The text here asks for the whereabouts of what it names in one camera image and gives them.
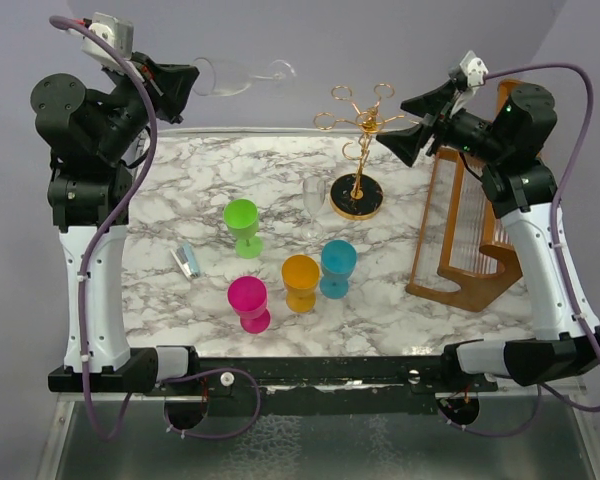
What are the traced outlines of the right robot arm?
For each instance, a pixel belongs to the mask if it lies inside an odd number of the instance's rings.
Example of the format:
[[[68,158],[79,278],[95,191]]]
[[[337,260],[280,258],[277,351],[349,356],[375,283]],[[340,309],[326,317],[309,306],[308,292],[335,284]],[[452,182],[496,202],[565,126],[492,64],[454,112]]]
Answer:
[[[509,378],[522,386],[575,377],[600,366],[600,322],[586,304],[556,203],[558,186],[540,152],[557,123],[555,100],[544,87],[521,83],[494,120],[456,108],[452,81],[402,101],[416,126],[378,134],[405,165],[419,151],[449,147],[482,162],[482,189],[501,221],[527,285],[533,336],[474,340],[445,347],[439,378],[461,391],[476,375]]]

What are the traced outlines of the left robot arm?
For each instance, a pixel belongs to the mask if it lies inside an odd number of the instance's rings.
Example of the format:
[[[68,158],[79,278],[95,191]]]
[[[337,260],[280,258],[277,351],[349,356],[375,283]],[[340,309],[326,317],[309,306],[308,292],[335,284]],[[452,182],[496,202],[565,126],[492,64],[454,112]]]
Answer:
[[[121,268],[129,210],[119,204],[132,187],[123,157],[149,116],[124,73],[109,71],[109,93],[67,73],[39,81],[30,98],[35,127],[49,145],[47,200],[63,247],[69,338],[62,366],[48,376],[53,392],[80,392],[87,373],[97,393],[148,393],[163,377],[186,395],[201,371],[189,347],[130,347],[123,324]]]

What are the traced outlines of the green plastic goblet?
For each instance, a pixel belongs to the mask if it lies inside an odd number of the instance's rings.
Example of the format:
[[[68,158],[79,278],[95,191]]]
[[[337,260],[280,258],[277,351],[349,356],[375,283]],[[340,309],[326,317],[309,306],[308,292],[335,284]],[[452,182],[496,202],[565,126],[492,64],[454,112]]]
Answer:
[[[256,258],[263,249],[259,231],[259,212],[248,199],[231,201],[223,211],[224,223],[235,239],[235,251],[245,259]]]

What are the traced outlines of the clear tall wine glass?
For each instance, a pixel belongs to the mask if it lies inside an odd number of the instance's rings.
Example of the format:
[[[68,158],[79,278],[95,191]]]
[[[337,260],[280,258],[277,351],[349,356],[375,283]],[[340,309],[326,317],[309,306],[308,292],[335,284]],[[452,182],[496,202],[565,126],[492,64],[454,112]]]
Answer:
[[[315,242],[323,235],[322,226],[316,221],[326,198],[326,182],[318,176],[311,176],[303,181],[304,209],[309,215],[309,220],[301,227],[302,236]]]

